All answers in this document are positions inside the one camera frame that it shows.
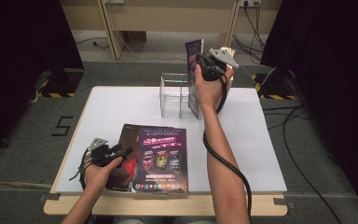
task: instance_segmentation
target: clear acrylic holder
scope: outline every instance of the clear acrylic holder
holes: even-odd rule
[[[159,86],[159,102],[163,118],[196,118],[188,107],[187,74],[162,73]]]

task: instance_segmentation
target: right hand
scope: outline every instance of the right hand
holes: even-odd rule
[[[196,75],[196,92],[201,106],[203,107],[211,106],[214,108],[217,101],[222,96],[222,83],[220,82],[219,79],[215,81],[205,81],[205,79],[202,76],[201,68],[198,64],[196,65],[195,75]],[[229,82],[232,76],[234,76],[234,70],[227,67],[225,75],[227,77],[227,80],[223,78],[223,81]]]

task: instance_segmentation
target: magazine cover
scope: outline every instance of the magazine cover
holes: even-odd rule
[[[203,39],[185,43],[187,53],[187,76],[188,76],[188,107],[197,119],[200,119],[200,103],[196,97],[195,75],[197,65],[197,53],[203,53]]]
[[[132,147],[132,153],[127,156],[127,159],[121,163],[121,167],[114,169],[105,185],[107,189],[112,191],[131,192],[131,183],[135,172],[136,165],[136,152],[138,150],[138,138],[139,132],[143,126],[136,124],[124,124],[120,138],[118,140],[121,143],[122,148]]]
[[[187,193],[186,129],[141,128],[132,187],[143,193]]]

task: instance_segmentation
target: hand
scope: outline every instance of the hand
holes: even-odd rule
[[[222,96],[222,83],[219,79],[215,81],[205,81],[202,77],[202,71],[198,64],[196,65],[195,75],[197,97],[200,101],[200,104],[202,106],[211,106],[214,108],[217,101]],[[234,75],[234,70],[227,67],[225,75],[227,77],[227,80],[223,78],[223,81],[229,81]]]
[[[96,190],[102,194],[110,172],[115,169],[122,161],[123,158],[119,157],[112,160],[104,167],[90,164],[90,162],[86,163],[85,167],[88,166],[86,169],[86,189]]]

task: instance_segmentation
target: white table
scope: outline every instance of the white table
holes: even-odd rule
[[[206,170],[206,149],[202,143],[203,120],[162,118],[157,87],[95,87],[77,124],[70,146],[51,193],[58,201],[47,200],[47,214],[66,214],[82,191],[74,175],[84,150],[95,137],[107,139],[110,146],[120,137],[124,123],[186,128],[189,195],[186,199],[136,200],[108,195],[94,207],[97,215],[213,216]],[[220,115],[240,169],[253,193],[253,216],[283,216],[285,205],[274,203],[286,191],[282,172],[273,150],[263,111],[254,89],[232,88]],[[134,211],[144,203],[145,209]]]

